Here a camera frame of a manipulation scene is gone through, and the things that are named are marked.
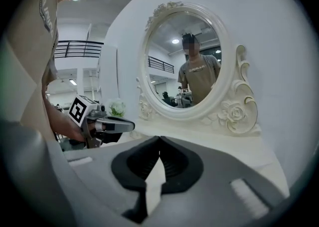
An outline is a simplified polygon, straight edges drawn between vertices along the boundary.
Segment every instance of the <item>black metal railing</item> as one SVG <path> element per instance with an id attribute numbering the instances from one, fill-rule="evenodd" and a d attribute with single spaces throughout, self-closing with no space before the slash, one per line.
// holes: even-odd
<path id="1" fill-rule="evenodd" d="M 148 66 L 165 72 L 174 73 L 174 66 L 162 60 L 149 56 Z"/>
<path id="2" fill-rule="evenodd" d="M 97 41 L 59 41 L 54 57 L 100 57 L 103 43 Z"/>

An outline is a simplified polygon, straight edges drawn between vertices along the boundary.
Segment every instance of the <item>ceiling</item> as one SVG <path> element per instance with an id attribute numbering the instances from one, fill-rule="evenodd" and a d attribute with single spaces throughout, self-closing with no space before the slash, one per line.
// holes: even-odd
<path id="1" fill-rule="evenodd" d="M 189 15 L 186 12 L 173 15 L 166 20 L 153 34 L 152 42 L 164 49 L 167 54 L 182 50 L 181 37 L 183 34 L 192 33 L 200 43 L 213 41 L 219 43 L 213 28 L 201 18 Z"/>
<path id="2" fill-rule="evenodd" d="M 167 78 L 167 77 L 159 76 L 159 75 L 153 75 L 153 74 L 150 74 L 150 79 L 151 79 L 151 81 L 155 81 L 156 82 L 154 84 L 158 84 L 158 83 L 161 83 L 161 82 L 166 82 L 167 80 L 169 80 L 169 78 Z"/>
<path id="3" fill-rule="evenodd" d="M 91 91 L 91 78 L 93 90 L 97 90 L 98 78 L 96 77 L 96 69 L 85 69 L 83 72 L 84 91 Z M 77 69 L 60 70 L 57 73 L 57 79 L 52 81 L 47 90 L 47 94 L 60 94 L 67 92 L 76 92 L 77 86 L 70 82 L 70 79 L 77 83 Z"/>
<path id="4" fill-rule="evenodd" d="M 58 6 L 61 23 L 104 23 L 111 25 L 131 0 L 65 0 Z"/>

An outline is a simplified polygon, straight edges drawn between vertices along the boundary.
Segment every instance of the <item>rose carving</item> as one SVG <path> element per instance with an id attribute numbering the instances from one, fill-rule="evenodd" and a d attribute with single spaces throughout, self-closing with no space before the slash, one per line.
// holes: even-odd
<path id="1" fill-rule="evenodd" d="M 221 113 L 218 114 L 219 122 L 225 125 L 227 121 L 238 123 L 246 117 L 246 113 L 238 102 L 224 101 L 221 103 Z"/>
<path id="2" fill-rule="evenodd" d="M 140 117 L 144 120 L 149 120 L 153 114 L 152 108 L 142 100 L 140 100 L 139 105 L 141 109 Z"/>
<path id="3" fill-rule="evenodd" d="M 151 24 L 154 22 L 154 20 L 156 18 L 158 18 L 158 16 L 160 16 L 161 13 L 165 12 L 166 10 L 175 8 L 175 7 L 179 7 L 179 6 L 183 6 L 182 2 L 168 2 L 167 4 L 160 4 L 153 12 L 153 16 L 149 17 L 148 23 L 146 25 L 145 31 L 147 31 L 149 29 L 149 27 L 151 26 Z"/>

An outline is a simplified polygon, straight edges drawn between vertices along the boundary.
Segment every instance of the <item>gray t-shirt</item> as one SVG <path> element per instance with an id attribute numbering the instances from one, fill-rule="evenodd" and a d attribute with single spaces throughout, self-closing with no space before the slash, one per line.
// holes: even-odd
<path id="1" fill-rule="evenodd" d="M 201 55 L 196 62 L 184 63 L 178 73 L 178 82 L 186 82 L 192 91 L 193 103 L 200 103 L 210 92 L 220 71 L 220 63 L 213 55 Z"/>
<path id="2" fill-rule="evenodd" d="M 40 131 L 46 141 L 54 141 L 55 138 L 41 91 L 42 86 L 56 77 L 54 51 L 58 43 L 57 4 L 58 0 L 23 0 L 5 31 L 14 58 L 36 84 L 20 122 Z"/>

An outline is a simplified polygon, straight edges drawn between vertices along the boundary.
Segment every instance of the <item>man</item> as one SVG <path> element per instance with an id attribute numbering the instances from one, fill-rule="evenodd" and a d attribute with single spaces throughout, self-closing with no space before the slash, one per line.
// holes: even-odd
<path id="1" fill-rule="evenodd" d="M 213 55 L 201 55 L 200 45 L 193 34 L 185 34 L 182 44 L 189 60 L 183 64 L 178 73 L 178 82 L 182 89 L 189 88 L 192 92 L 193 104 L 200 103 L 210 92 L 212 85 L 216 82 L 220 63 Z"/>
<path id="2" fill-rule="evenodd" d="M 31 81 L 33 94 L 26 99 L 21 124 L 41 132 L 46 141 L 52 131 L 85 141 L 80 128 L 54 108 L 45 96 L 46 85 L 56 79 L 54 52 L 58 43 L 57 4 L 62 0 L 23 0 L 14 13 L 4 41 L 16 66 L 22 66 Z"/>
<path id="3" fill-rule="evenodd" d="M 168 96 L 167 91 L 163 92 L 162 94 L 163 94 L 163 98 L 164 98 L 163 101 L 164 101 L 167 105 L 170 105 L 170 106 L 171 106 L 171 101 L 170 101 L 170 98 L 169 98 L 169 96 Z"/>

